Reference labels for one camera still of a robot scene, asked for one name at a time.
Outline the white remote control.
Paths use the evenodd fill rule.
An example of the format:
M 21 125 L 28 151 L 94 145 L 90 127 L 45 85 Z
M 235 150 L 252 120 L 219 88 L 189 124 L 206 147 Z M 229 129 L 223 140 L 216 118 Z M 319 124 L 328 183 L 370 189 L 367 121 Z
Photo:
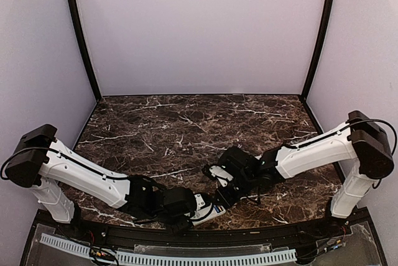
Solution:
M 217 205 L 213 205 L 213 206 L 210 205 L 208 207 L 205 207 L 205 208 L 202 208 L 201 210 L 196 211 L 195 215 L 190 219 L 191 222 L 193 223 L 193 225 L 197 226 L 199 224 L 202 224 L 204 222 L 207 222 L 209 220 L 212 220 L 212 219 L 217 218 L 218 216 L 221 216 L 224 214 L 224 213 L 223 214 L 216 213 L 214 206 L 217 206 Z

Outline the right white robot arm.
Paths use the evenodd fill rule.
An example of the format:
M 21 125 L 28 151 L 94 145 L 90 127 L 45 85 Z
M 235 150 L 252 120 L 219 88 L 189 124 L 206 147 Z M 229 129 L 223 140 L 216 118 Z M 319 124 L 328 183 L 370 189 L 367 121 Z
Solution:
M 210 178 L 220 182 L 215 203 L 230 208 L 255 188 L 270 188 L 329 163 L 351 160 L 353 167 L 332 197 L 330 213 L 317 224 L 321 236 L 331 237 L 340 229 L 341 219 L 346 219 L 369 189 L 394 169 L 397 144 L 389 143 L 383 123 L 352 111 L 336 128 L 297 144 L 282 144 L 260 157 L 230 147 L 209 167 Z

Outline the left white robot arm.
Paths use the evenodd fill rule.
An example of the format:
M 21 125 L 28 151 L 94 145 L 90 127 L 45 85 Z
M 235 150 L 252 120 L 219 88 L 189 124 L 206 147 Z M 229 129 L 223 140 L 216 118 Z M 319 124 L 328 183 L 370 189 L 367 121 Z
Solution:
M 144 175 L 105 169 L 70 150 L 44 124 L 24 134 L 3 163 L 1 178 L 30 189 L 56 222 L 75 239 L 88 233 L 81 210 L 59 187 L 64 183 L 133 217 L 136 224 L 160 222 L 170 233 L 193 227 L 197 199 L 189 188 L 166 188 Z

